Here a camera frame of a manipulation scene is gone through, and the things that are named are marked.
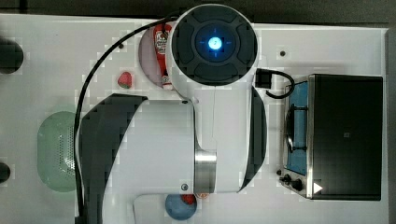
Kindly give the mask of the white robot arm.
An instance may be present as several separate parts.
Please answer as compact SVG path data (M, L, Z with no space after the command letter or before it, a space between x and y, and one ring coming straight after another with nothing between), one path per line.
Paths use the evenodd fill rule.
M77 224L135 224L134 202L143 195L246 187L266 149L264 102L254 86L258 46L249 20L231 7L183 13L166 40L173 89L113 93L83 117Z

